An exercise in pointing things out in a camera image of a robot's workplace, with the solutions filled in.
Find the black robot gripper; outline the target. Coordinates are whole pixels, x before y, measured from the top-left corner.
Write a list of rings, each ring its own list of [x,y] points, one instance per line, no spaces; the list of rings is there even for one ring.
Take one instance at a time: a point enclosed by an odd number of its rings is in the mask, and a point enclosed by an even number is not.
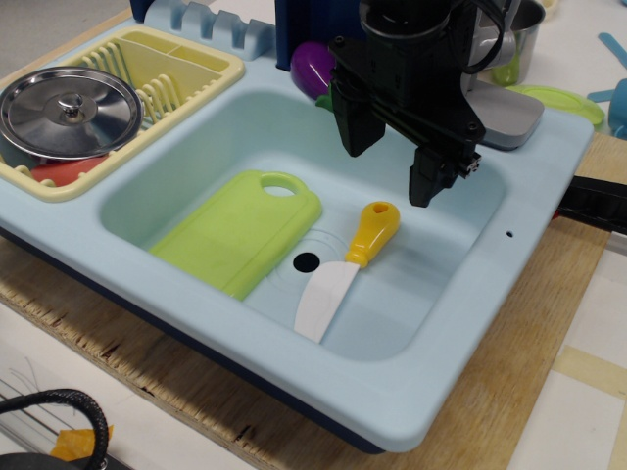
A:
[[[365,38],[336,37],[330,95],[342,144],[358,157],[392,127],[417,145],[409,200],[427,208],[476,170],[485,128],[461,79],[477,19],[475,1],[362,1]]]

